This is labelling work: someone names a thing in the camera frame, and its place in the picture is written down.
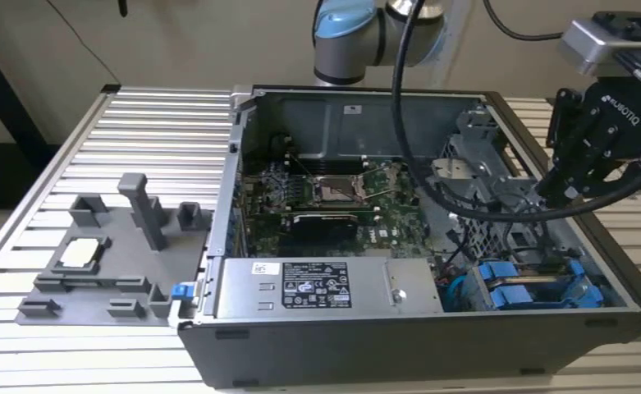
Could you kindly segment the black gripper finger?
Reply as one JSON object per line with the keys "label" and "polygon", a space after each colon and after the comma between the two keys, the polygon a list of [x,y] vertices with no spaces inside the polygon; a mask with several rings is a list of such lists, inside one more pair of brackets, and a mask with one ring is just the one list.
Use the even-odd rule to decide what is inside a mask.
{"label": "black gripper finger", "polygon": [[570,197],[622,197],[625,181],[605,181],[622,162],[600,151],[578,151],[570,156]]}
{"label": "black gripper finger", "polygon": [[546,147],[553,150],[552,165],[536,186],[538,196],[548,208],[565,207],[577,197],[574,191],[568,197],[565,191],[577,188],[582,169],[577,121],[581,115],[582,95],[573,89],[558,90],[553,102],[553,116],[546,135]]}

